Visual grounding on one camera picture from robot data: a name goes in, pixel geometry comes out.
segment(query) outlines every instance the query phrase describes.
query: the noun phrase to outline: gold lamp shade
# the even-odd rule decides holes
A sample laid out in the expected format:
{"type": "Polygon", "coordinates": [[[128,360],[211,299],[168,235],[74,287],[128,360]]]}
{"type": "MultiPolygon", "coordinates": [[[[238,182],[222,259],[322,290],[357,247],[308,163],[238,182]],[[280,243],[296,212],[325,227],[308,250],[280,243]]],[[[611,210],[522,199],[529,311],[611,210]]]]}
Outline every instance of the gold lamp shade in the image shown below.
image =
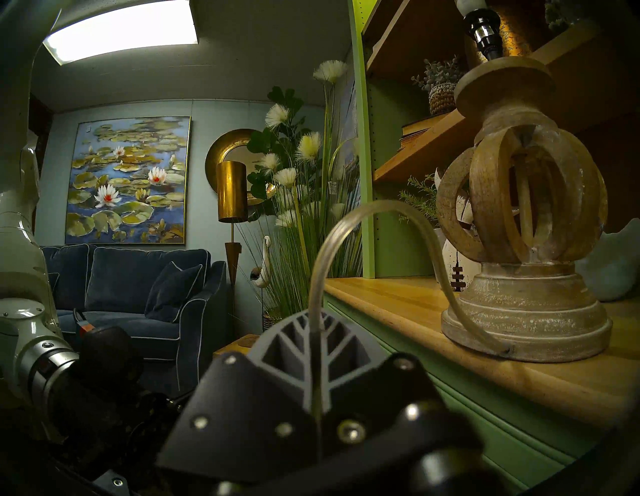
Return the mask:
{"type": "Polygon", "coordinates": [[[216,165],[218,190],[218,220],[220,222],[246,222],[246,166],[242,162],[227,160],[216,165]]]}

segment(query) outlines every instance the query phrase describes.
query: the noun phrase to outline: floor lamp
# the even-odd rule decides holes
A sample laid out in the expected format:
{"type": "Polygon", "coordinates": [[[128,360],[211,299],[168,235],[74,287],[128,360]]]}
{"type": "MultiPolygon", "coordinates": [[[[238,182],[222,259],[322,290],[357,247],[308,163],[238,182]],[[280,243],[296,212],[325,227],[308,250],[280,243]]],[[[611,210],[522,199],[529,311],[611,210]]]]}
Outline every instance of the floor lamp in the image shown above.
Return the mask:
{"type": "Polygon", "coordinates": [[[246,197],[246,166],[242,162],[224,161],[216,166],[218,187],[218,220],[231,224],[231,243],[225,243],[229,279],[232,289],[232,312],[236,299],[236,274],[242,245],[234,242],[234,224],[246,222],[248,206],[246,197]]]}

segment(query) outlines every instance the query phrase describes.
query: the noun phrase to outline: wooden countertop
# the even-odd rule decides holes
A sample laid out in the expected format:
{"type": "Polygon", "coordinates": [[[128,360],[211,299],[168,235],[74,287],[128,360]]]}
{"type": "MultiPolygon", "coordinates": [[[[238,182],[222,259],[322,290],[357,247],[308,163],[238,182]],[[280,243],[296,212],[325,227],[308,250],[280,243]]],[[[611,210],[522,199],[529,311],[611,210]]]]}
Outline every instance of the wooden countertop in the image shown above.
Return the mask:
{"type": "Polygon", "coordinates": [[[440,314],[449,303],[434,278],[327,279],[325,291],[486,379],[591,425],[612,425],[640,380],[637,291],[630,299],[605,304],[613,320],[609,348],[565,364],[514,362],[450,341],[440,331],[440,314]]]}

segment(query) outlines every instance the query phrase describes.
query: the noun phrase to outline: woven basket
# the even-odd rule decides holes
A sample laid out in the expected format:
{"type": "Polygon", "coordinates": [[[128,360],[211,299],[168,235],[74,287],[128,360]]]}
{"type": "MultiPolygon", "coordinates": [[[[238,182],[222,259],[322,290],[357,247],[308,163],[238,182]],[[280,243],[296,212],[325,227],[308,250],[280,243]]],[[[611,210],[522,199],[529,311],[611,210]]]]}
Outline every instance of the woven basket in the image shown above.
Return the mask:
{"type": "Polygon", "coordinates": [[[442,83],[434,86],[429,92],[429,110],[431,115],[444,114],[456,108],[456,101],[453,91],[456,89],[454,83],[442,83]]]}

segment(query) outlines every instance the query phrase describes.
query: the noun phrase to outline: sofa armrest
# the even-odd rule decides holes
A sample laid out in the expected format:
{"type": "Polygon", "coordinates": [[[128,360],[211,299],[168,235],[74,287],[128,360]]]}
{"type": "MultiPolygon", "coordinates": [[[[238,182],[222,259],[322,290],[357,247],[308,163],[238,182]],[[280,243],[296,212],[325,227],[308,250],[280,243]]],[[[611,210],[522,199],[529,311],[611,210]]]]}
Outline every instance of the sofa armrest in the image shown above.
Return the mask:
{"type": "Polygon", "coordinates": [[[234,340],[227,310],[227,263],[215,262],[202,291],[180,312],[180,344],[176,359],[181,392],[198,385],[213,352],[234,340]]]}

